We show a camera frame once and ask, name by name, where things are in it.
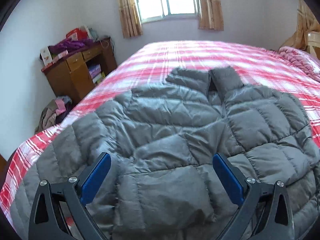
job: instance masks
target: silver bolt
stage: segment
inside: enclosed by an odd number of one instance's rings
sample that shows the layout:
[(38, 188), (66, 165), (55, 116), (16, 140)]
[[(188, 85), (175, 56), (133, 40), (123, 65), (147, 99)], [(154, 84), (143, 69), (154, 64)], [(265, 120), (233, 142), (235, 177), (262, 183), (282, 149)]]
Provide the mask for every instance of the silver bolt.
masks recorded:
[(250, 184), (255, 184), (256, 180), (253, 177), (247, 177), (247, 182), (249, 182)]
[(277, 181), (277, 185), (278, 185), (279, 187), (284, 187), (284, 183), (283, 183), (281, 180), (278, 180), (278, 181)]
[(69, 178), (70, 183), (75, 183), (77, 180), (78, 178), (76, 176), (72, 176), (71, 178)]
[(47, 185), (47, 181), (46, 180), (43, 180), (43, 181), (40, 182), (40, 186), (45, 186), (45, 185)]

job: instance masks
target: brown curtain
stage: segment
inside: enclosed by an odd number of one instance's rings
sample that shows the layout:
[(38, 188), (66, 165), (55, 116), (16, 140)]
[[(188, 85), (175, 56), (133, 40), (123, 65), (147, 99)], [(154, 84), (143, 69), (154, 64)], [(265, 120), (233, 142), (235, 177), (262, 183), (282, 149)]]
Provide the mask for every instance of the brown curtain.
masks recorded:
[(118, 0), (124, 38), (142, 35), (141, 21), (135, 0)]
[(223, 31), (220, 0), (200, 0), (199, 29)]
[(305, 50), (309, 32), (320, 32), (320, 25), (304, 0), (299, 0), (297, 31), (282, 46)]

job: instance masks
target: gray clothing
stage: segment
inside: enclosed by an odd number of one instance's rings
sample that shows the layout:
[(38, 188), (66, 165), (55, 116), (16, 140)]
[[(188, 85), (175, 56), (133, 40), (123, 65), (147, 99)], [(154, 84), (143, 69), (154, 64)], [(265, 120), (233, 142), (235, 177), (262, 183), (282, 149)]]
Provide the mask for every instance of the gray clothing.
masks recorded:
[[(319, 214), (319, 149), (297, 98), (244, 85), (236, 72), (175, 69), (66, 128), (25, 175), (11, 215), (28, 239), (39, 182), (64, 182), (103, 151), (112, 165), (87, 205), (110, 239), (215, 239), (235, 213), (212, 168), (219, 152), (245, 176), (285, 182), (301, 239)], [(244, 238), (250, 236), (252, 224)]]

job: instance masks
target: red plaid bedsheet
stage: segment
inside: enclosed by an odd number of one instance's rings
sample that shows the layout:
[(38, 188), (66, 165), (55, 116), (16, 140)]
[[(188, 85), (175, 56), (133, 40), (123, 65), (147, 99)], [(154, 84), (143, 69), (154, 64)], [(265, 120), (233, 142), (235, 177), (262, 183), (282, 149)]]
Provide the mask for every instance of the red plaid bedsheet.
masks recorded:
[(320, 146), (320, 83), (275, 52), (212, 41), (152, 43), (108, 75), (60, 125), (38, 133), (19, 146), (0, 192), (0, 207), (9, 222), (12, 224), (9, 208), (22, 178), (44, 149), (68, 125), (117, 94), (139, 85), (164, 82), (173, 68), (209, 70), (228, 65), (234, 67), (244, 83), (265, 85), (299, 98), (310, 118), (313, 139)]

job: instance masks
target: window frame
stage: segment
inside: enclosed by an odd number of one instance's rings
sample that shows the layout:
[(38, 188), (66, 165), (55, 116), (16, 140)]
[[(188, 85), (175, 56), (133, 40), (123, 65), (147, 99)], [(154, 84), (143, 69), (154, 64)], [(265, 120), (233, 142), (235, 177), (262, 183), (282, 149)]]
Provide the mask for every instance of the window frame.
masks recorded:
[(170, 12), (169, 0), (166, 0), (167, 7), (168, 7), (168, 15), (164, 15), (163, 2), (162, 2), (162, 0), (160, 0), (160, 1), (161, 1), (161, 6), (162, 6), (162, 15), (161, 16), (142, 19), (141, 18), (140, 6), (139, 6), (139, 0), (136, 0), (141, 23), (155, 22), (155, 21), (161, 21), (161, 20), (185, 19), (185, 18), (197, 18), (198, 17), (198, 14), (199, 14), (199, 0), (193, 0), (193, 4), (194, 4), (194, 7), (195, 7), (195, 13), (178, 13), (178, 14), (172, 14)]

